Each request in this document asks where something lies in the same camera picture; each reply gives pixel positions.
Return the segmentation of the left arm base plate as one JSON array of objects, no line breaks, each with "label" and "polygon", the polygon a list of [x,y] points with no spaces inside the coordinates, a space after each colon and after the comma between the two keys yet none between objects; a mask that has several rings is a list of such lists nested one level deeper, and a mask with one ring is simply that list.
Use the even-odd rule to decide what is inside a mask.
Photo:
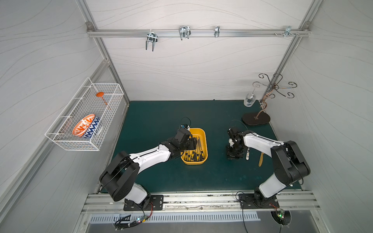
[{"label": "left arm base plate", "polygon": [[163,209],[163,195],[148,195],[140,204],[125,199],[124,211],[161,211]]}]

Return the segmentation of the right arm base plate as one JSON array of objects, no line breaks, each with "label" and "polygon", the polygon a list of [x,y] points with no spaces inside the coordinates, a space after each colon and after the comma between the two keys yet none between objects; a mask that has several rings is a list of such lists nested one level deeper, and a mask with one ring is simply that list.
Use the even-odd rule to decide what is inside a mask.
[{"label": "right arm base plate", "polygon": [[277,209],[280,208],[277,197],[265,198],[260,192],[238,194],[242,209]]}]

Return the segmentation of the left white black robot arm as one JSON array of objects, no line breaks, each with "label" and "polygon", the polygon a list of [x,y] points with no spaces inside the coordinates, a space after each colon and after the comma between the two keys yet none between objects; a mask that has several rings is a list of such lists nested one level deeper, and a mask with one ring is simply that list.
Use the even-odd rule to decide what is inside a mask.
[{"label": "left white black robot arm", "polygon": [[179,158],[183,152],[196,148],[197,138],[190,130],[178,129],[176,136],[152,149],[131,154],[119,152],[100,175],[99,181],[114,202],[127,199],[141,207],[147,207],[151,194],[143,186],[136,184],[137,176],[154,165]]}]

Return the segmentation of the file tools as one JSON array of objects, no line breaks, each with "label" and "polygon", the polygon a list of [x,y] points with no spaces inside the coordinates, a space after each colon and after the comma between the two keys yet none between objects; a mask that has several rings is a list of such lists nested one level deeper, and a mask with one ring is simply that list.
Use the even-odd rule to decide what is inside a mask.
[{"label": "file tools", "polygon": [[187,150],[182,154],[182,160],[187,165],[200,165],[207,159],[207,154],[202,147],[201,138],[197,137],[197,147],[195,150]]}]

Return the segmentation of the yellow plastic storage box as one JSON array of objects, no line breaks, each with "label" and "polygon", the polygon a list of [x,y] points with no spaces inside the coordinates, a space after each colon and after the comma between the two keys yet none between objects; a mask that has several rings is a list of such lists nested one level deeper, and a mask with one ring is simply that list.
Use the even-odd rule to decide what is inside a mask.
[{"label": "yellow plastic storage box", "polygon": [[206,137],[205,131],[203,129],[201,129],[201,128],[190,128],[190,132],[192,133],[193,137],[197,138],[199,136],[201,138],[202,147],[205,150],[206,154],[208,155],[208,151],[207,151],[207,137]]}]

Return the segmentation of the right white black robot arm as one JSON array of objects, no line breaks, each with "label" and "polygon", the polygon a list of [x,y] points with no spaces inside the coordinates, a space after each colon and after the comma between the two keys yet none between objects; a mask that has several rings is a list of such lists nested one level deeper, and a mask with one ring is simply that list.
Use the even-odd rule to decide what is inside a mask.
[{"label": "right white black robot arm", "polygon": [[251,149],[269,156],[273,163],[273,174],[254,191],[254,200],[268,201],[278,192],[310,175],[311,169],[300,148],[294,141],[276,141],[253,131],[240,131],[231,127],[226,155],[229,159],[247,156]]}]

